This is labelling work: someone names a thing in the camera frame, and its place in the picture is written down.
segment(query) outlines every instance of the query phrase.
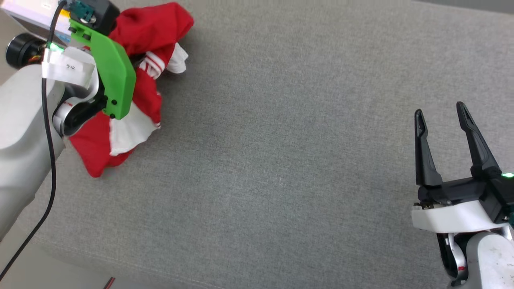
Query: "red fabric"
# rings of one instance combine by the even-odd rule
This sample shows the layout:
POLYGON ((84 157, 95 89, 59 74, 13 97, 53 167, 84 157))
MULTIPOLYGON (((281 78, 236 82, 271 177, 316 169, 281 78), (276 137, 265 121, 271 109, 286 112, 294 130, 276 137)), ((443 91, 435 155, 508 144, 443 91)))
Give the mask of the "red fabric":
MULTIPOLYGON (((186 35, 193 23, 193 18, 177 3, 131 8, 120 14, 117 27, 109 37, 121 44, 129 56, 151 51, 167 65, 175 43, 186 35)), ((155 80, 140 68, 136 69, 136 77, 133 102, 154 123, 160 123, 162 99, 155 80)), ((119 166, 134 151, 110 156, 109 121, 109 117, 100 112, 70 137, 92 177, 101 176, 106 167, 119 166)))

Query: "green bracket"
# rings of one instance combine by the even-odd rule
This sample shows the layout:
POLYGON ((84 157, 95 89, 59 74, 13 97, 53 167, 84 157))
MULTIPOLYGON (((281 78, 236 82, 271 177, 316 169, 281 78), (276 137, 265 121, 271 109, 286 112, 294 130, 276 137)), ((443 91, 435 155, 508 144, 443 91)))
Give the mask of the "green bracket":
POLYGON ((105 87, 107 106, 103 112, 122 119, 130 110, 136 72, 123 47, 109 37, 71 20, 71 37, 91 49, 98 74, 105 87))

